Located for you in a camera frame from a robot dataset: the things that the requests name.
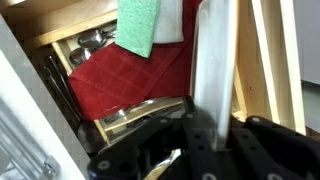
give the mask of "red towel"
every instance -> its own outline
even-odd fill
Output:
[[[189,95],[198,2],[184,0],[184,42],[154,44],[148,59],[111,44],[69,76],[84,117],[100,119],[147,99]]]

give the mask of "red dish towel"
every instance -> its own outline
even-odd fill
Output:
[[[154,44],[148,59],[111,44],[70,76],[81,111],[100,119],[144,100],[189,95],[197,1],[184,0],[184,42]]]

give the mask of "green sponge cloth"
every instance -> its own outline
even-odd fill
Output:
[[[116,44],[142,57],[151,53],[160,0],[119,0]]]

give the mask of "metal spoon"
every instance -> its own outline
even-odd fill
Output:
[[[84,61],[88,60],[90,56],[94,53],[94,50],[91,48],[77,48],[73,50],[70,55],[69,59],[71,64],[76,68]]]
[[[78,44],[85,48],[99,49],[107,42],[109,38],[114,38],[116,33],[116,28],[109,31],[90,29],[81,33],[78,38]]]

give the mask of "cabinet door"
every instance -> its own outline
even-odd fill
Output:
[[[51,157],[60,166],[56,179],[85,179],[89,157],[2,16],[0,84],[0,167],[9,160],[18,169],[29,168],[19,172],[22,179],[40,177],[46,160],[55,166]],[[19,165],[28,162],[30,167]]]

